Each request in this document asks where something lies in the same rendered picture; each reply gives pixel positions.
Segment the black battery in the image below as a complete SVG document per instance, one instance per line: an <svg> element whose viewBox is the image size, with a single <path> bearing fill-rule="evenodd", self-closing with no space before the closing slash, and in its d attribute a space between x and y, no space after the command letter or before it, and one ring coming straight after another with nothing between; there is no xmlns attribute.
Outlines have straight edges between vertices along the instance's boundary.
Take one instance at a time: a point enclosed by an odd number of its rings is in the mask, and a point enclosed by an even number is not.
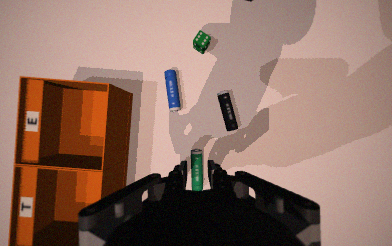
<svg viewBox="0 0 392 246"><path fill-rule="evenodd" d="M227 131L238 129L235 113L228 90L217 93Z"/></svg>

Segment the green die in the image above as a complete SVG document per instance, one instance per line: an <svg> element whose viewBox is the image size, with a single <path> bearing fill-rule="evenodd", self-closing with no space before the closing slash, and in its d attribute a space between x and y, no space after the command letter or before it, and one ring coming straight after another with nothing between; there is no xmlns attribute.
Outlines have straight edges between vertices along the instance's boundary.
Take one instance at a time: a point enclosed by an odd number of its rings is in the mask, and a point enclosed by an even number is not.
<svg viewBox="0 0 392 246"><path fill-rule="evenodd" d="M193 48L198 52L200 52L201 54L204 54L210 45L210 40L211 37L209 35L199 30L199 32L197 33L197 35L193 40Z"/></svg>

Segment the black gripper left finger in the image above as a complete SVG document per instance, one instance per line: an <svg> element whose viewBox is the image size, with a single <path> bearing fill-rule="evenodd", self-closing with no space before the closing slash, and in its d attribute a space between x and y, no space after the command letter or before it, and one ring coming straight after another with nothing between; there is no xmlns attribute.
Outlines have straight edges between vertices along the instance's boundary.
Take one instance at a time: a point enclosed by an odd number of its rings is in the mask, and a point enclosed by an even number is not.
<svg viewBox="0 0 392 246"><path fill-rule="evenodd" d="M86 206L78 213L79 246L103 246L119 225L159 200L160 207L185 201L186 183L187 161L181 161L167 177L150 174Z"/></svg>

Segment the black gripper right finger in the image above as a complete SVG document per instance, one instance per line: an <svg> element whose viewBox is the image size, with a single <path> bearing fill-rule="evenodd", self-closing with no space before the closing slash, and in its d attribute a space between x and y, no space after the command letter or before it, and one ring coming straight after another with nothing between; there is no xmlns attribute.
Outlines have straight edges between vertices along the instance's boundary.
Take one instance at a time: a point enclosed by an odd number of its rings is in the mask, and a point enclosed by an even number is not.
<svg viewBox="0 0 392 246"><path fill-rule="evenodd" d="M241 199L284 223L306 246L321 246L320 206L299 194L245 171L228 175L208 160L208 179L213 200L238 204ZM249 195L249 187L255 198Z"/></svg>

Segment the green aa battery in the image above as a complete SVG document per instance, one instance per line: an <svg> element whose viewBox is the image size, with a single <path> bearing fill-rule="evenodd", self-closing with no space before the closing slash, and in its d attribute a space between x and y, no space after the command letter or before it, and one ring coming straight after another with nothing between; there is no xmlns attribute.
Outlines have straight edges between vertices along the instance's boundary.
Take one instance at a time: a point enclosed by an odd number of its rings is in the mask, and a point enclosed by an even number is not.
<svg viewBox="0 0 392 246"><path fill-rule="evenodd" d="M202 150L191 150L191 180L192 190L203 190L203 162Z"/></svg>

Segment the orange rack of three bins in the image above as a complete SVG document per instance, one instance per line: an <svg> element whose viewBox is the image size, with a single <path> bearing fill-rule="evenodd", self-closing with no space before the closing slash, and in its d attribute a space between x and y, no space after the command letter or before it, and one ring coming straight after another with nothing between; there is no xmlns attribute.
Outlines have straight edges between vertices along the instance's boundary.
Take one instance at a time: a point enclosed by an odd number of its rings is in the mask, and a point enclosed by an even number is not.
<svg viewBox="0 0 392 246"><path fill-rule="evenodd" d="M132 101L109 83L20 76L8 246L79 246L79 211L126 187Z"/></svg>

